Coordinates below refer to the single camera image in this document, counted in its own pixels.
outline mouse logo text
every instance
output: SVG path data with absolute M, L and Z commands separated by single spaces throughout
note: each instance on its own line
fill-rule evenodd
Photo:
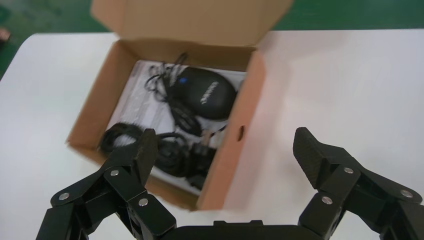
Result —
M 203 94 L 203 96 L 200 99 L 201 104 L 205 104 L 208 102 L 209 97 L 211 96 L 214 89 L 218 86 L 219 82 L 214 81 L 212 84 L 207 88 L 206 92 Z

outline metal screw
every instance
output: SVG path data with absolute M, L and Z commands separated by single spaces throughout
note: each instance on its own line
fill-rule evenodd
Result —
M 345 167 L 345 168 L 344 168 L 344 171 L 345 171 L 346 173 L 348 173 L 348 174 L 353 174 L 353 173 L 354 173 L 354 171 L 353 171 L 352 169 L 348 168 L 348 167 Z
M 110 172 L 111 176 L 117 176 L 118 174 L 119 174 L 118 170 L 113 170 L 113 171 Z
M 333 204 L 333 200 L 331 200 L 331 198 L 329 198 L 328 196 L 323 196 L 323 197 L 321 198 L 321 200 L 322 200 L 322 202 L 323 202 L 323 203 L 325 203 L 325 204 L 328 204 L 328 205 Z
M 142 198 L 142 199 L 140 199 L 140 201 L 138 201 L 138 205 L 139 205 L 140 207 L 144 207 L 144 206 L 146 206 L 148 203 L 149 203 L 149 200 L 147 200 L 146 198 Z
M 67 198 L 69 198 L 69 193 L 67 193 L 67 192 L 62 193 L 62 194 L 59 196 L 59 200 L 65 200 L 65 199 L 67 199 Z
M 414 196 L 414 195 L 412 195 L 412 193 L 410 193 L 407 190 L 400 190 L 400 193 L 407 198 L 412 198 Z

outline green floor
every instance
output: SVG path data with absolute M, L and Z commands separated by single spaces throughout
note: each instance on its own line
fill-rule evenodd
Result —
M 424 0 L 294 1 L 274 30 L 424 28 Z M 106 32 L 90 17 L 90 4 L 90 0 L 0 0 L 0 27 L 12 34 L 0 49 L 0 77 L 34 33 Z

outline white table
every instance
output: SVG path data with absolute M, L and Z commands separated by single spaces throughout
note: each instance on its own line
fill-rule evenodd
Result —
M 0 81 L 0 239 L 35 239 L 51 196 L 98 169 L 65 140 L 114 40 L 111 33 L 33 35 Z M 271 32 L 260 45 L 263 97 L 225 210 L 165 203 L 178 225 L 296 224 L 315 194 L 292 153 L 301 126 L 424 195 L 422 42 L 424 30 Z M 112 215 L 90 239 L 132 236 Z M 332 239 L 378 235 L 347 213 Z

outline blue button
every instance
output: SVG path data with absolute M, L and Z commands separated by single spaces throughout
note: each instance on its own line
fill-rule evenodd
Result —
M 179 79 L 180 84 L 185 84 L 187 82 L 187 77 L 182 77 Z

